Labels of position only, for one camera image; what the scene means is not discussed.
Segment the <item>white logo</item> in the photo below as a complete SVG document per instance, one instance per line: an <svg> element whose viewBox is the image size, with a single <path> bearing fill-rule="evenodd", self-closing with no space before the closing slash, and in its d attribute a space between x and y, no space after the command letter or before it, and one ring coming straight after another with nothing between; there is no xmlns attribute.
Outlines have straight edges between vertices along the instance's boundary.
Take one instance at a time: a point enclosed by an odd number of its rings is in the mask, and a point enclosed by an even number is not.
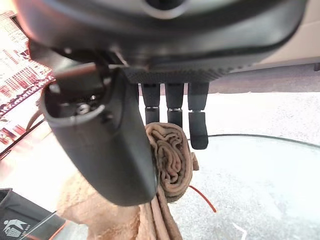
<svg viewBox="0 0 320 240"><path fill-rule="evenodd" d="M8 237L13 237L13 238L20 237L21 233L27 231L30 227L30 225L28 225L26 228L24 228L23 225L27 225L27 223L20 221L18 219L5 220L3 224L5 225L5 227L2 231L5 232L5 234Z"/></svg>

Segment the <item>black plastic housing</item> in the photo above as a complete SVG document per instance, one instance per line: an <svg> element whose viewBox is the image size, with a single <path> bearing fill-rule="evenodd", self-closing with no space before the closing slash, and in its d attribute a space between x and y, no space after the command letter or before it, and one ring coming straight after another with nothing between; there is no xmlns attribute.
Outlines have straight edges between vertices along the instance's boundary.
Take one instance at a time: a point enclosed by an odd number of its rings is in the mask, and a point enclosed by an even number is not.
<svg viewBox="0 0 320 240"><path fill-rule="evenodd" d="M99 106L82 115L64 114L47 85L41 96L43 114L57 140L88 182L120 206L147 203L156 194L151 146L138 107L138 86L121 70Z"/></svg>

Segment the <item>black bag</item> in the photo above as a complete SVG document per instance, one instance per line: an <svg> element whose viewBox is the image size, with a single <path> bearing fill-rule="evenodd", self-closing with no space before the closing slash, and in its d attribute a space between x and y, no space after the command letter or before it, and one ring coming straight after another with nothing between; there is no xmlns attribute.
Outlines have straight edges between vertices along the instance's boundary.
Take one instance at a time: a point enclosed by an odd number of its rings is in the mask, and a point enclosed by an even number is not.
<svg viewBox="0 0 320 240"><path fill-rule="evenodd" d="M0 189L0 240L18 240L50 214L12 188Z"/></svg>

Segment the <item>crumpled cloth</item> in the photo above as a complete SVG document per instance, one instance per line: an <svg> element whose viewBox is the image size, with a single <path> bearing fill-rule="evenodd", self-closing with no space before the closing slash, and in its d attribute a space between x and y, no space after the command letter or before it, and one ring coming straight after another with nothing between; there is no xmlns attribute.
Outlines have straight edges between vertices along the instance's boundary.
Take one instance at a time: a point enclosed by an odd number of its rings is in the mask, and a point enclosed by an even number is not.
<svg viewBox="0 0 320 240"><path fill-rule="evenodd" d="M87 240L182 240L168 202L182 197L198 170L182 128L153 122L145 131L154 151L159 185L150 203L123 207L102 197L77 172L64 185L57 213L89 227Z"/></svg>

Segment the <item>textured black surface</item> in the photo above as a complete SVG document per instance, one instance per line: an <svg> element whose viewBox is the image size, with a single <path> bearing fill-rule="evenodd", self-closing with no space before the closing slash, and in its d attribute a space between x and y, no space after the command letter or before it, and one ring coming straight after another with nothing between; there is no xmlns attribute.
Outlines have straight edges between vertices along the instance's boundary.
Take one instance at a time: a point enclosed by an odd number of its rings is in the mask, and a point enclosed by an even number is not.
<svg viewBox="0 0 320 240"><path fill-rule="evenodd" d="M145 72L135 69L126 69L125 74L132 83L196 83L211 82L230 70L223 69L199 69L199 70L181 70L173 72Z"/></svg>

